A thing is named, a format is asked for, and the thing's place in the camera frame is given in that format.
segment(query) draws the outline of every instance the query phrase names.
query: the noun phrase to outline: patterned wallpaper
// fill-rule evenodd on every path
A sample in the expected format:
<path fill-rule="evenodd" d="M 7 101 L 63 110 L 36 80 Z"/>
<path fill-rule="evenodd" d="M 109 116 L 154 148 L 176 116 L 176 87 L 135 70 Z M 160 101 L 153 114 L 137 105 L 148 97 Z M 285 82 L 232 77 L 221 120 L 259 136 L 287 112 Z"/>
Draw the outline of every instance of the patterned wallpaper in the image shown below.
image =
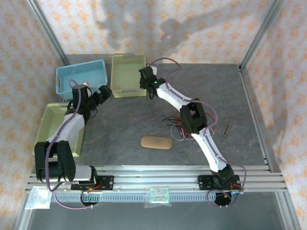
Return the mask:
<path fill-rule="evenodd" d="M 248 66 L 247 83 L 269 151 L 307 229 L 307 4 L 285 1 Z"/>
<path fill-rule="evenodd" d="M 0 4 L 0 229 L 11 229 L 34 166 L 32 148 L 61 63 L 25 0 Z"/>
<path fill-rule="evenodd" d="M 114 53 L 148 62 L 235 63 L 273 0 L 38 0 L 71 63 Z"/>

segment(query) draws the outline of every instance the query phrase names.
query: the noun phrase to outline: green plastic basket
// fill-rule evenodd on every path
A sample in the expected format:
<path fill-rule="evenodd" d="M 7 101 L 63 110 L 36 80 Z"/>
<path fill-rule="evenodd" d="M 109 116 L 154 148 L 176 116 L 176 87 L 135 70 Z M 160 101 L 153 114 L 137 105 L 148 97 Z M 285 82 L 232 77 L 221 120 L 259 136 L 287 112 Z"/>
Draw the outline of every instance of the green plastic basket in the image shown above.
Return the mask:
<path fill-rule="evenodd" d="M 112 57 L 111 90 L 115 97 L 146 96 L 140 89 L 139 69 L 146 66 L 144 54 L 114 55 Z"/>
<path fill-rule="evenodd" d="M 49 103 L 46 106 L 43 119 L 41 120 L 38 134 L 36 136 L 35 144 L 46 141 L 55 133 L 55 131 L 64 121 L 67 105 L 68 103 Z M 79 134 L 76 136 L 71 146 L 71 152 L 74 157 L 80 156 L 83 134 L 84 128 L 79 131 Z"/>

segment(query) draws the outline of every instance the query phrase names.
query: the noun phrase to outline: blue plastic basket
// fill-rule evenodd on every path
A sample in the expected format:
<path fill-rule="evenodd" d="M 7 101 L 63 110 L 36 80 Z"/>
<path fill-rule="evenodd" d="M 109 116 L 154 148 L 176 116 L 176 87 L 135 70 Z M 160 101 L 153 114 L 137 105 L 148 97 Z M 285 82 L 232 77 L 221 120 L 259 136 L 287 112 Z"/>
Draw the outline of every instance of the blue plastic basket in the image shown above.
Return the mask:
<path fill-rule="evenodd" d="M 78 84 L 89 82 L 92 92 L 107 84 L 105 61 L 89 61 L 80 64 L 59 67 L 56 70 L 56 93 L 64 100 L 72 99 L 69 80 Z"/>

